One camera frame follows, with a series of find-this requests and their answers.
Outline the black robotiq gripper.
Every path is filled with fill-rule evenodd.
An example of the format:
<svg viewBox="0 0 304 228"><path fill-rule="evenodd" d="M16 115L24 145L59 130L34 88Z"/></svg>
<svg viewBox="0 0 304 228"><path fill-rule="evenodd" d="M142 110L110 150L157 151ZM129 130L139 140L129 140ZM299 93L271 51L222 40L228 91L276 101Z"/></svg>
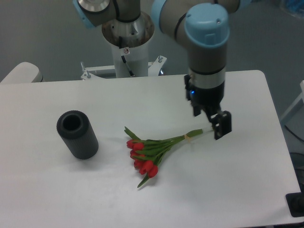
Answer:
<svg viewBox="0 0 304 228"><path fill-rule="evenodd" d="M223 111L218 114L221 110L220 102L224 97L225 82L214 88L199 88L192 83L190 75L185 75L184 83L186 99L190 101L193 108L193 116L200 115L201 111L206 114L208 121L212 124L214 139L218 140L232 132L231 113Z"/></svg>

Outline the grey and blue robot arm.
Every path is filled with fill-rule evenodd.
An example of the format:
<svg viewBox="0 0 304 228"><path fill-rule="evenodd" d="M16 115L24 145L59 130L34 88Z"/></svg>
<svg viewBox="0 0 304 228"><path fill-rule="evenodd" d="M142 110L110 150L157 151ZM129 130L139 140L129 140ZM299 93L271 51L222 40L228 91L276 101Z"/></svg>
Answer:
<svg viewBox="0 0 304 228"><path fill-rule="evenodd" d="M156 0L150 14L138 0L75 0L73 5L89 28L101 27L112 48L117 78L147 76L147 46L156 29L187 51L186 98L194 116L205 113L214 138L232 130L231 113L220 107L224 96L228 16L248 0Z"/></svg>

